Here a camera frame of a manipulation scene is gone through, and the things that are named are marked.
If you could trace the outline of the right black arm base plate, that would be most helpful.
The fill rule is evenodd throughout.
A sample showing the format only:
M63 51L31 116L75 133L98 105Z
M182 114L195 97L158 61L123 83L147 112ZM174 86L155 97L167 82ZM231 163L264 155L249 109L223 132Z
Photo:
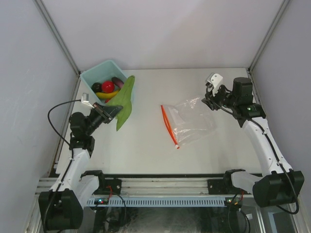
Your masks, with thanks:
M210 195L234 195L241 193L239 188L226 185L223 179L208 179L207 187Z

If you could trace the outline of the long purple fake eggplant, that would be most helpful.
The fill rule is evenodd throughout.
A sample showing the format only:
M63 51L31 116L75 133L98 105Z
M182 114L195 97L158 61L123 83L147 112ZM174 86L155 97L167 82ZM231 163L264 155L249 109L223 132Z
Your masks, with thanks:
M121 88L124 86L124 82L123 82L121 79L117 78L117 77L113 77L113 78L111 79L111 81L112 81L113 84L116 85L119 89L121 89Z

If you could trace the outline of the clear zip top bag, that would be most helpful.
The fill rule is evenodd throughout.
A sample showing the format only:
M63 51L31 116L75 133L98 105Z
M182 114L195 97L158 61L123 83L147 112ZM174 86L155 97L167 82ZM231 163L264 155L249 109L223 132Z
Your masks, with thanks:
M214 116L201 96L188 98L177 105L161 105L166 129L176 149L197 141L217 129Z

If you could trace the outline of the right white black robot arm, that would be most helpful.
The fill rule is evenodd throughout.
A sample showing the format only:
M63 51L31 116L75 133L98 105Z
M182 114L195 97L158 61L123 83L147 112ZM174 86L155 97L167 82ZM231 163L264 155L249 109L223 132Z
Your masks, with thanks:
M252 81L245 77L235 78L229 90L220 74L211 73L206 87L202 102L210 110L223 110L237 120L250 139L261 167L261 177L244 169L226 171L224 190L230 194L239 189L246 191L261 208L276 206L281 209L285 204L294 203L296 210L288 213L297 214L298 195L305 180L303 173L293 170L277 146L262 106L254 102Z

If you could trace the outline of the dark purple fake eggplant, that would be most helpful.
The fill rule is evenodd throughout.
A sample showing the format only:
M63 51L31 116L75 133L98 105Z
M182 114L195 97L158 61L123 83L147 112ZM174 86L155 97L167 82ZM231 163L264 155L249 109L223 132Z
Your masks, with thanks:
M102 91L102 84L101 83L94 83L92 86L91 86L91 89L94 93L98 93L98 92L101 92Z

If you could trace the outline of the yellow fake banana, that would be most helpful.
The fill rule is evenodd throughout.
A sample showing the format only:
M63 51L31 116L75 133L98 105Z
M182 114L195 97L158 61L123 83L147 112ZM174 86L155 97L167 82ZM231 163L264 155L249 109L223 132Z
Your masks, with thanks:
M99 99L105 100L105 99L112 99L112 98L115 97L118 93L119 93L119 90L116 90L116 91L111 92L111 93L96 92L95 95L96 95Z

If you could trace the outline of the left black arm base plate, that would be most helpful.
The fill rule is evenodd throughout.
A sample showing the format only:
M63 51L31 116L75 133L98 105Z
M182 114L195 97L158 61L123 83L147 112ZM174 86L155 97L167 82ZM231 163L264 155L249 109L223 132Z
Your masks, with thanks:
M121 179L103 179L99 181L99 188L95 191L96 195L102 195L105 193L120 194L122 188Z

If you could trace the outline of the red fake apple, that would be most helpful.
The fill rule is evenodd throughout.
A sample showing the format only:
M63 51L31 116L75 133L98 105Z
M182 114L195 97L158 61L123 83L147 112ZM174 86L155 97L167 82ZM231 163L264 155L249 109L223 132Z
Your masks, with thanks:
M102 83L101 89L104 93L112 93L114 92L115 85L112 81L105 81Z

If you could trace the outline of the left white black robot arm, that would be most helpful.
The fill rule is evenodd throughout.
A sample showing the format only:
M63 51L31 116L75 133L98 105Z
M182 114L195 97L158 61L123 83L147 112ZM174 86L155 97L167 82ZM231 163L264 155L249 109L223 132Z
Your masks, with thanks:
M122 106L94 103L88 116L75 112L69 117L69 162L49 191L41 192L38 199L44 232L80 228L91 195L106 190L106 181L100 178L103 173L86 170L95 146L92 134L101 124L110 123L121 110Z

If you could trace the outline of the green fake leaf vegetable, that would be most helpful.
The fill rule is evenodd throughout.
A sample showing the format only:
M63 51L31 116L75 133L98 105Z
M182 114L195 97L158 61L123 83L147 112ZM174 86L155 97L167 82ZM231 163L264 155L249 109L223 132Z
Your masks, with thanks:
M123 126L132 113L131 97L134 83L135 76L129 76L118 94L107 103L108 106L122 106L122 110L116 115L116 131Z

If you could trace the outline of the teal plastic bin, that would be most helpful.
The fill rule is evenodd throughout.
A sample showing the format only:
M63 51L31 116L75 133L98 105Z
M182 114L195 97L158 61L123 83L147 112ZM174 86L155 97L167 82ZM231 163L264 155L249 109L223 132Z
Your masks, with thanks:
M114 77L119 78L123 83L126 83L129 78L112 60L104 61L81 73L80 78L86 86L91 103L98 102L99 104L105 105L104 99L96 96L92 90L92 86L95 83L99 83L102 86L102 83L112 81Z

